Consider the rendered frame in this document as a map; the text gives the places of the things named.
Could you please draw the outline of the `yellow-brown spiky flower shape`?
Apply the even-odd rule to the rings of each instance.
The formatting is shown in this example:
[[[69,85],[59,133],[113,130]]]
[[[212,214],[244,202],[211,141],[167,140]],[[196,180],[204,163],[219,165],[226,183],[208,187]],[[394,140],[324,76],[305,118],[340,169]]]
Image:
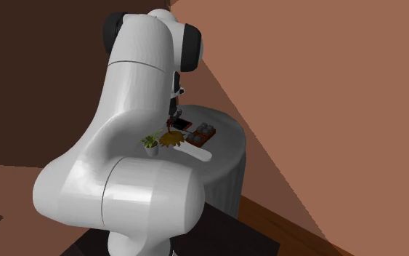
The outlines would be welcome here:
[[[170,131],[161,135],[159,144],[161,146],[169,147],[180,146],[185,141],[184,135],[180,131]]]

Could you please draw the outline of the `red-framed black tablet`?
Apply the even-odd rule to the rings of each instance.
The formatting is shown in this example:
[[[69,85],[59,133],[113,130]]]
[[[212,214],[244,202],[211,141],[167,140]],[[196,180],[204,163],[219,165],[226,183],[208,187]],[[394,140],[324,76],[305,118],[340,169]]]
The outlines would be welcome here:
[[[189,127],[191,127],[193,125],[192,122],[178,118],[178,119],[169,119],[168,120],[168,124],[178,130],[182,130],[185,131],[187,130]]]

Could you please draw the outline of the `dark robot stand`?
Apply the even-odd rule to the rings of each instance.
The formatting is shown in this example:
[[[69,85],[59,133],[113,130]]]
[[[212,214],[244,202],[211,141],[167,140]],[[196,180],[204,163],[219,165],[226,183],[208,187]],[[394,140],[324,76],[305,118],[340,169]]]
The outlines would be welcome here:
[[[110,256],[109,232],[89,229],[60,256]],[[188,233],[170,239],[164,256],[277,256],[280,244],[206,203]]]

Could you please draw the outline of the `round grey draped table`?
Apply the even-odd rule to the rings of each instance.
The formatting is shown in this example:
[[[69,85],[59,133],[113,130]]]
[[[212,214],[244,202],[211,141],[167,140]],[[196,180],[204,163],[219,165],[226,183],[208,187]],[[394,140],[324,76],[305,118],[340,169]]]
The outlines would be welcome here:
[[[210,161],[201,161],[172,147],[161,147],[157,159],[189,166],[201,178],[205,202],[231,217],[238,217],[243,176],[246,167],[246,136],[239,123],[228,114],[199,105],[179,105],[181,118],[193,123],[188,129],[205,122],[214,126],[216,134],[202,149],[210,152]]]

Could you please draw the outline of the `small green potted plant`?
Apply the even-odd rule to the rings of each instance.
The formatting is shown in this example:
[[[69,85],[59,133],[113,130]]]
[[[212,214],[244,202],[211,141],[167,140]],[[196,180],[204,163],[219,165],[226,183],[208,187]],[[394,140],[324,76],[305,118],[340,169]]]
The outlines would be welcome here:
[[[159,152],[159,134],[162,132],[162,129],[154,132],[150,135],[146,135],[144,138],[140,140],[141,144],[143,144],[146,154],[149,157],[154,157],[158,155]]]

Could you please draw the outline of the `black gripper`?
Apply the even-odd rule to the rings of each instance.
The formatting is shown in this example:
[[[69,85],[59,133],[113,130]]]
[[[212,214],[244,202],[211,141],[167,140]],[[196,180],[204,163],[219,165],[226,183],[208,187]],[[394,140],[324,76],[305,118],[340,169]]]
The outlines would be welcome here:
[[[173,121],[177,120],[182,115],[182,110],[180,109],[177,110],[177,99],[175,97],[170,99],[169,115],[173,116],[172,117]]]

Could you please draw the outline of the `white elongated flat object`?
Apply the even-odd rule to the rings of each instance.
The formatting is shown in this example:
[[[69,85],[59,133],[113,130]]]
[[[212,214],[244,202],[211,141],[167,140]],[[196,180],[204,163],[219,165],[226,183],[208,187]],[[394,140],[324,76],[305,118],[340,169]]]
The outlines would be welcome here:
[[[207,151],[204,150],[202,148],[199,148],[195,145],[192,145],[188,142],[183,142],[180,145],[175,145],[173,147],[173,149],[177,150],[177,151],[181,151],[183,153],[186,153],[192,157],[195,157],[196,159],[200,160],[200,161],[204,161],[204,162],[208,162],[211,160],[212,158],[212,154]]]

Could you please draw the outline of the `brown tray with grey cubes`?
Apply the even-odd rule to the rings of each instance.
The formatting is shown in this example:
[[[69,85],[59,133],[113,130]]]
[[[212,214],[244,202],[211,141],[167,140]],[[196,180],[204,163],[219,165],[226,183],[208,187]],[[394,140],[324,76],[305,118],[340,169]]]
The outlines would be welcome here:
[[[216,134],[216,129],[213,125],[205,122],[198,125],[194,132],[191,132],[185,138],[185,141],[201,148],[207,141],[209,141]]]

